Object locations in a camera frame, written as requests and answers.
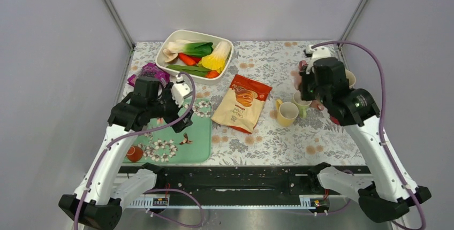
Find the toy orange carrot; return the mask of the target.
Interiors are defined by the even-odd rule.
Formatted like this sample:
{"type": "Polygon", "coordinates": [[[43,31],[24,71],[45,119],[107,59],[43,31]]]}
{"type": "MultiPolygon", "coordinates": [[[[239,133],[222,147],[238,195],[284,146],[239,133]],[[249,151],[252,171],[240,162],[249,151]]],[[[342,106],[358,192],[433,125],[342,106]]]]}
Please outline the toy orange carrot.
{"type": "Polygon", "coordinates": [[[187,66],[196,66],[201,60],[201,57],[194,57],[184,53],[179,53],[178,58],[187,66]]]}

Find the small pink mug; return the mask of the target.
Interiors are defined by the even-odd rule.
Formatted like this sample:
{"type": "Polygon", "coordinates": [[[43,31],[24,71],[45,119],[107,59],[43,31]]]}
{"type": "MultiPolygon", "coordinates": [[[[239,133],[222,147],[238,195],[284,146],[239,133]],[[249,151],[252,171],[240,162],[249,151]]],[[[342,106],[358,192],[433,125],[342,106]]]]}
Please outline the small pink mug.
{"type": "Polygon", "coordinates": [[[318,111],[323,111],[324,110],[324,105],[318,100],[311,101],[310,107],[313,108],[313,109],[316,109],[318,111]]]}

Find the small orange mug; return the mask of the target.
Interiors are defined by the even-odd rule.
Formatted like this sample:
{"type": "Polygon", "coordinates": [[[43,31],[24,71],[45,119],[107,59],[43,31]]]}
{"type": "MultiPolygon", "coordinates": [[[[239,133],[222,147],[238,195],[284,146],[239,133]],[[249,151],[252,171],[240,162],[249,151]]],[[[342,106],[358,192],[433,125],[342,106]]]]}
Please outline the small orange mug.
{"type": "Polygon", "coordinates": [[[143,150],[136,145],[131,146],[129,148],[128,152],[126,153],[126,158],[131,163],[138,162],[142,157],[143,157],[143,150]]]}

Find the cassava chips bag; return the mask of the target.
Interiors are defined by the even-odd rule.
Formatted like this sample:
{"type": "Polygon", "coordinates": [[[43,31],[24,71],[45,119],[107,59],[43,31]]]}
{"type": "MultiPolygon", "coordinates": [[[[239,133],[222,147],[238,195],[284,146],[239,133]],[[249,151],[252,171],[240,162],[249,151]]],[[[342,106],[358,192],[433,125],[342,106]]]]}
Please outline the cassava chips bag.
{"type": "Polygon", "coordinates": [[[271,90],[271,86],[237,74],[211,120],[250,134],[258,123],[271,90]]]}

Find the toy green cucumber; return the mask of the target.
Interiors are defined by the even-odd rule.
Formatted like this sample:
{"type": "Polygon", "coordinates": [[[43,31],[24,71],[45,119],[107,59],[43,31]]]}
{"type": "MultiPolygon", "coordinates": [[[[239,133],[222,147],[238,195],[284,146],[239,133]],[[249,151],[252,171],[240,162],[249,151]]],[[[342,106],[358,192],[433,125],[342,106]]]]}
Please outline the toy green cucumber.
{"type": "Polygon", "coordinates": [[[187,65],[168,65],[166,68],[178,72],[187,72],[190,75],[205,77],[211,70],[198,67],[198,66],[187,66],[187,65]]]}

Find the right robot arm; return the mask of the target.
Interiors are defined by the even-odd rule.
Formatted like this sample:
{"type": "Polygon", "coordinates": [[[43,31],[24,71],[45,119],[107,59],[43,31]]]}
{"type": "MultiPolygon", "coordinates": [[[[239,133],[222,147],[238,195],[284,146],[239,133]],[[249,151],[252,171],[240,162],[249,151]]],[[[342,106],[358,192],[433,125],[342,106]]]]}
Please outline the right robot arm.
{"type": "Polygon", "coordinates": [[[364,89],[349,87],[345,67],[334,57],[301,65],[299,85],[304,101],[320,100],[333,122],[344,127],[359,148],[372,178],[356,177],[319,163],[308,171],[307,186],[319,194],[335,191],[359,204],[375,223],[398,219],[432,196],[409,176],[380,128],[380,110],[364,89]]]}

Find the light green mug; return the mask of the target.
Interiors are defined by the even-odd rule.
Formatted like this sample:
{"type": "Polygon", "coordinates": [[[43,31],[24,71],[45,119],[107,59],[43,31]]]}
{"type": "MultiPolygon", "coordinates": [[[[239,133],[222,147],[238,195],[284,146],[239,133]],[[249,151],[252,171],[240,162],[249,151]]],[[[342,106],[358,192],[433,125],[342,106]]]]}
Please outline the light green mug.
{"type": "Polygon", "coordinates": [[[310,108],[310,105],[312,101],[304,101],[301,99],[301,92],[296,91],[293,94],[293,99],[292,102],[297,106],[299,110],[299,117],[301,118],[306,118],[307,117],[307,111],[310,108]]]}

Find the toy mushroom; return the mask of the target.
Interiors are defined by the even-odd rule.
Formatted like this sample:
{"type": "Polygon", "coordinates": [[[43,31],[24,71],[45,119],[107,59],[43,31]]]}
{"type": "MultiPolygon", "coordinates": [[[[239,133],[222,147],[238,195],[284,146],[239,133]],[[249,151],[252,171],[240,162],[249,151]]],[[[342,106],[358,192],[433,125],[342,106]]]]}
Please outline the toy mushroom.
{"type": "Polygon", "coordinates": [[[173,53],[169,49],[163,49],[163,54],[167,57],[164,60],[165,63],[172,63],[178,57],[177,53],[173,53]]]}

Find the cream floral mug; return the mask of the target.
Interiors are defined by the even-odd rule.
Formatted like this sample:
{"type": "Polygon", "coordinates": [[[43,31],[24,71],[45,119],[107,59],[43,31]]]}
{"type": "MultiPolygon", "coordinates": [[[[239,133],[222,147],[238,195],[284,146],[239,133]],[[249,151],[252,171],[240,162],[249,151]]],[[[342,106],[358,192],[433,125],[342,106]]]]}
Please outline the cream floral mug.
{"type": "Polygon", "coordinates": [[[353,89],[357,81],[355,75],[349,70],[345,70],[345,75],[349,83],[349,88],[353,89]]]}

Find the large pink patterned mug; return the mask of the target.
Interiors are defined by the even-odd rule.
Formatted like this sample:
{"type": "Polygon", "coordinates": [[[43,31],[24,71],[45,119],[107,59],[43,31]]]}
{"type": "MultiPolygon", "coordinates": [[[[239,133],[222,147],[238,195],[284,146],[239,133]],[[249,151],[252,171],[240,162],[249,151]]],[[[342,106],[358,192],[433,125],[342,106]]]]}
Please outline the large pink patterned mug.
{"type": "Polygon", "coordinates": [[[308,62],[306,62],[305,60],[301,60],[298,64],[298,71],[305,73],[306,69],[307,69],[307,65],[308,65],[308,62]]]}

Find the yellow mug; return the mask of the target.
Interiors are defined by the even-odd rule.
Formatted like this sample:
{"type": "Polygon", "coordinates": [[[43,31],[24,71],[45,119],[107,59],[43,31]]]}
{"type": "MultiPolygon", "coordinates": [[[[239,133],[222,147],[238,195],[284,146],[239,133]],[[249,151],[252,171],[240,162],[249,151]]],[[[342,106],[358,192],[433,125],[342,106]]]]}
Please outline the yellow mug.
{"type": "Polygon", "coordinates": [[[299,115],[298,107],[292,102],[276,100],[277,121],[282,127],[291,126],[299,115]]]}

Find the toy bok choy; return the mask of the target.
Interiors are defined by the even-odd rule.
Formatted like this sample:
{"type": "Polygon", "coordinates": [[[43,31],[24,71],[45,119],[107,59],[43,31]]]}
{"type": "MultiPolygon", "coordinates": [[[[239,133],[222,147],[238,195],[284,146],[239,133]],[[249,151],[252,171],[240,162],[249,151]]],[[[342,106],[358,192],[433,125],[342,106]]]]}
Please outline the toy bok choy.
{"type": "Polygon", "coordinates": [[[183,53],[194,57],[204,57],[214,50],[213,42],[183,42],[173,41],[167,44],[167,49],[171,53],[183,53]]]}

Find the white rectangular vegetable bin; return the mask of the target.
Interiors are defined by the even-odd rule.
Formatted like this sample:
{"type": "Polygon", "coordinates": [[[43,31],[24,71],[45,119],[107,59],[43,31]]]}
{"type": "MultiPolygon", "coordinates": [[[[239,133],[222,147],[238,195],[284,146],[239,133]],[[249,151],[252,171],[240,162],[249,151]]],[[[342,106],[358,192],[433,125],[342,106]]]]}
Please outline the white rectangular vegetable bin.
{"type": "Polygon", "coordinates": [[[155,64],[172,76],[185,71],[197,83],[215,85],[226,74],[233,52],[233,43],[227,39],[176,30],[164,41],[155,64]]]}

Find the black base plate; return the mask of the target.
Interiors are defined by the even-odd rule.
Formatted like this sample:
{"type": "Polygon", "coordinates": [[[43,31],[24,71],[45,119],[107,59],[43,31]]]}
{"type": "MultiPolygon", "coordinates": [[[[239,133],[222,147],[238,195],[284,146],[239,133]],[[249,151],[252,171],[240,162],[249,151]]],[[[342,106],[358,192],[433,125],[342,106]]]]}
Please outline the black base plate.
{"type": "Polygon", "coordinates": [[[309,177],[309,166],[156,166],[154,186],[168,194],[170,205],[192,205],[183,194],[191,194],[204,206],[290,206],[300,205],[300,196],[323,197],[326,191],[316,187],[309,177]]]}

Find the green floral tray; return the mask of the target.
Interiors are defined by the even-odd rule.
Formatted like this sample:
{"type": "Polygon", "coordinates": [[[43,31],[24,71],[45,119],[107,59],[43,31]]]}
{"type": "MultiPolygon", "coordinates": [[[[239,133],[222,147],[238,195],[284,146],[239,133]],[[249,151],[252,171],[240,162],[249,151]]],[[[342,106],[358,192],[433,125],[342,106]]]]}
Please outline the green floral tray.
{"type": "Polygon", "coordinates": [[[131,163],[125,156],[125,164],[181,164],[202,163],[211,153],[211,102],[197,98],[192,107],[193,125],[180,133],[171,127],[139,135],[133,145],[143,150],[143,157],[131,163]]]}

